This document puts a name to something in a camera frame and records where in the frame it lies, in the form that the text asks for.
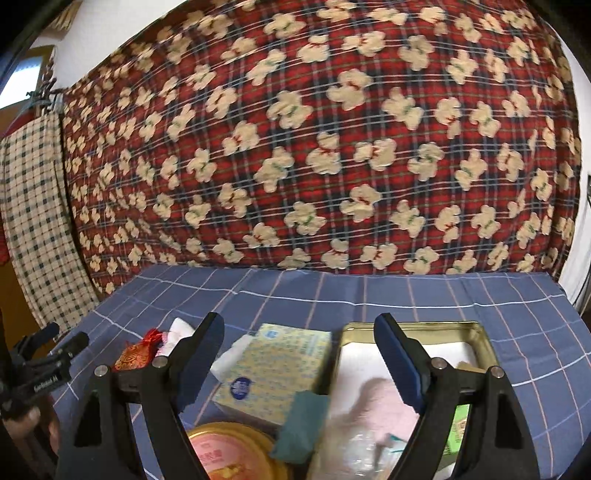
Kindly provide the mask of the person's left hand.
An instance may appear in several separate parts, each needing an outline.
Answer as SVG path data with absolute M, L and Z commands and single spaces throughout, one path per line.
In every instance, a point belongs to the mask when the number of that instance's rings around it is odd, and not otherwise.
M 58 454 L 60 446 L 60 422 L 50 400 L 41 400 L 17 419 L 3 419 L 2 423 L 13 440 L 23 440 L 35 428 L 42 425 L 47 431 L 52 451 Z

